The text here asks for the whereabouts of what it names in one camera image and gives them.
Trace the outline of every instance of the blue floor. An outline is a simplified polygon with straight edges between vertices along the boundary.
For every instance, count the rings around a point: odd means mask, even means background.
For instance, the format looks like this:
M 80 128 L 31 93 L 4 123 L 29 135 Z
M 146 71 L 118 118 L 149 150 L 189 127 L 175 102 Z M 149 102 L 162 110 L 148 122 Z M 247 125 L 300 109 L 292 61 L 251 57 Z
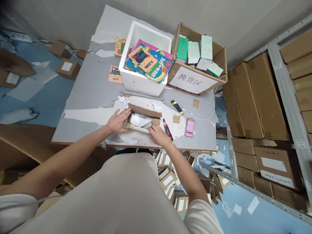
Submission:
M 53 70 L 57 70 L 61 60 L 49 53 L 48 50 L 41 49 L 37 45 L 28 43 L 15 42 L 14 45 L 20 56 L 26 59 L 29 63 L 51 61 L 49 66 Z M 82 61 L 76 57 L 72 57 L 71 59 L 82 63 Z M 3 95 L 11 89 L 0 87 L 0 118 L 4 113 L 20 108 L 33 108 L 40 114 L 36 119 L 25 122 L 26 124 L 42 124 L 56 127 L 73 84 L 74 81 L 59 76 L 48 82 L 38 94 L 26 103 L 9 96 L 3 97 Z M 222 98 L 216 100 L 215 109 L 220 120 L 217 125 L 222 124 L 222 127 L 225 127 L 224 100 Z M 220 151 L 226 155 L 225 163 L 229 165 L 227 141 L 217 140 L 217 142 L 220 145 Z M 293 218 L 291 215 L 274 207 L 261 198 L 258 198 L 260 204 L 254 213 L 250 215 L 247 211 L 247 207 L 253 198 L 254 195 L 252 193 L 236 185 L 229 186 L 225 189 L 224 194 L 222 195 L 222 200 L 227 201 L 232 208 L 234 208 L 235 204 L 242 207 L 241 216 L 234 213 L 229 219 L 222 209 L 221 202 L 217 206 L 213 205 L 225 234 L 312 233 L 311 226 Z

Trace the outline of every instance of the open cardboard box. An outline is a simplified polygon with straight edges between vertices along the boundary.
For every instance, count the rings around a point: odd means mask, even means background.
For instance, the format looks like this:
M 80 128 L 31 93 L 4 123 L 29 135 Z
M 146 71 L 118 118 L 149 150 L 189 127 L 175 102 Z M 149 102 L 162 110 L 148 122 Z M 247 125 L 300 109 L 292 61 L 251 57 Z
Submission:
M 202 38 L 201 33 L 188 28 L 183 23 L 180 23 L 178 25 L 178 28 L 176 30 L 176 35 L 175 35 L 175 38 L 173 40 L 173 44 L 172 44 L 172 48 L 171 48 L 171 53 L 173 54 L 174 63 L 172 65 L 172 68 L 170 69 L 170 72 L 168 75 L 167 86 L 174 88 L 174 89 L 177 89 L 177 90 L 180 90 L 182 92 L 190 93 L 194 96 L 200 96 L 202 94 L 205 94 L 205 93 L 215 89 L 216 87 L 218 87 L 220 85 L 225 84 L 228 81 L 228 79 L 227 79 L 227 77 L 228 77 L 228 75 L 227 75 L 228 70 L 227 69 L 228 68 L 227 68 L 227 59 L 226 59 L 225 47 L 219 45 L 218 43 L 216 43 L 214 41 L 212 42 L 213 61 L 219 67 L 221 67 L 223 69 L 223 72 L 221 73 L 220 77 L 216 78 L 216 77 L 208 75 L 208 74 L 206 74 L 206 73 L 204 73 L 198 69 L 195 69 L 194 67 L 191 67 L 191 66 L 183 64 L 179 61 L 176 61 L 176 53 L 177 53 L 177 48 L 178 48 L 179 35 L 186 36 L 189 39 L 189 41 L 194 41 L 194 42 L 199 42 Z M 214 83 L 214 84 L 212 86 L 207 87 L 204 91 L 201 91 L 199 93 L 192 93 L 192 92 L 189 92 L 187 90 L 173 86 L 170 84 L 170 82 L 172 81 L 174 76 L 177 74 L 180 67 L 183 67 L 183 68 L 190 70 L 193 73 L 193 75 L 192 75 L 193 78 L 196 78 L 196 79 L 198 77 L 203 78 L 202 76 L 204 76 L 204 78 L 211 79 L 212 81 L 210 83 Z
M 153 110 L 148 110 L 148 109 L 145 109 L 143 107 L 135 106 L 135 105 L 132 105 L 132 104 L 129 104 L 129 108 L 131 108 L 132 112 L 135 112 L 135 113 L 142 114 L 142 115 L 145 115 L 145 116 L 153 118 L 152 119 L 152 124 L 153 125 L 158 125 L 158 126 L 160 125 L 161 118 L 163 116 L 162 113 L 156 112 L 156 111 L 153 111 Z M 138 126 L 135 126 L 135 125 L 131 124 L 130 123 L 130 119 L 131 119 L 131 115 L 124 122 L 123 128 L 125 128 L 125 129 L 131 128 L 131 129 L 134 129 L 134 130 L 138 130 L 140 132 L 149 133 L 149 131 L 147 129 L 142 128 L 142 127 L 138 127 Z

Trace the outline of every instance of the white styrofoam box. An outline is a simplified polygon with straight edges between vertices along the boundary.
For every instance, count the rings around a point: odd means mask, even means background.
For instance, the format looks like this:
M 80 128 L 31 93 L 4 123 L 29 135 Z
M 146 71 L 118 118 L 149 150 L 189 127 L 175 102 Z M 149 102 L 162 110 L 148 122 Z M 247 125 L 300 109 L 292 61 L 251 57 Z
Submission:
M 139 39 L 168 53 L 171 52 L 172 39 L 143 24 L 132 21 L 127 41 L 124 46 L 124 52 L 119 63 L 119 71 L 123 78 L 125 89 L 158 97 L 167 84 L 169 72 L 162 83 L 159 84 L 142 74 L 125 69 L 124 63 L 128 58 L 128 51 L 131 47 L 134 47 L 137 44 Z

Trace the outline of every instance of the shelf rack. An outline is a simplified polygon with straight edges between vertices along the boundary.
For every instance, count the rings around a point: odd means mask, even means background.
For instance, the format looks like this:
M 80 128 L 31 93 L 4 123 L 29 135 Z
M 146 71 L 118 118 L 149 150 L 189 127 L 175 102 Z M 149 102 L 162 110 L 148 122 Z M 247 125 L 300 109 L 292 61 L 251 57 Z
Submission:
M 263 52 L 268 52 L 270 56 L 270 60 L 271 60 L 274 74 L 276 77 L 278 89 L 280 91 L 282 103 L 285 109 L 286 117 L 287 117 L 290 131 L 292 134 L 294 148 L 298 156 L 300 168 L 301 168 L 304 183 L 306 186 L 310 207 L 312 207 L 312 169 L 310 167 L 310 162 L 312 162 L 312 151 L 311 151 L 310 143 L 307 137 L 306 127 L 303 122 L 303 118 L 300 113 L 297 99 L 295 96 L 295 89 L 293 86 L 293 82 L 290 79 L 287 67 L 284 64 L 284 61 L 280 54 L 280 49 L 282 48 L 281 44 L 285 42 L 286 39 L 289 39 L 290 36 L 295 35 L 295 33 L 297 32 L 300 32 L 304 27 L 310 26 L 310 23 L 312 23 L 312 14 L 308 16 L 307 18 L 305 18 L 304 20 L 300 21 L 298 24 L 296 24 L 295 26 L 293 26 L 286 32 L 284 32 L 283 34 L 281 34 L 280 36 L 278 36 L 277 38 L 275 38 L 273 41 L 271 41 L 270 43 L 262 47 L 260 50 L 257 50 L 256 52 L 254 52 L 252 55 L 247 57 L 244 61 L 248 62 Z M 235 153 L 233 151 L 233 146 L 232 146 L 232 134 L 231 134 L 231 130 L 229 126 L 227 126 L 227 134 L 228 134 L 227 137 L 228 137 L 228 145 L 229 145 L 231 174 L 221 172 L 215 168 L 210 167 L 209 165 L 206 165 L 203 162 L 199 162 L 200 165 L 232 181 L 234 184 L 266 200 L 267 202 L 280 208 L 281 210 L 287 212 L 288 214 L 300 219 L 301 221 L 309 225 L 312 225 L 312 216 L 309 216 L 305 213 L 302 213 L 298 210 L 288 207 L 280 203 L 279 201 L 265 194 L 260 193 L 254 188 L 251 188 L 241 183 L 238 180 Z

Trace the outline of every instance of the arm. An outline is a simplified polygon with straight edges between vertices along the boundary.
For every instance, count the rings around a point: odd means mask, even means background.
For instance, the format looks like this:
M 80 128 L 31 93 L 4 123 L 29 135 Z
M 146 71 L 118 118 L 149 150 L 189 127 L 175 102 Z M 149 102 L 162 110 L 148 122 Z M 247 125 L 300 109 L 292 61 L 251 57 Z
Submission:
M 0 192 L 0 196 L 24 193 L 38 200 L 49 196 L 56 186 L 76 170 L 110 134 L 129 131 L 123 128 L 123 123 L 131 114 L 131 109 L 124 109 L 118 114 L 119 111 L 120 109 L 116 110 L 105 126 L 56 153 Z
M 152 135 L 153 142 L 163 147 L 168 153 L 181 184 L 188 194 L 188 202 L 191 203 L 195 199 L 201 199 L 210 204 L 207 192 L 195 171 L 166 133 L 156 125 L 150 127 L 149 132 Z

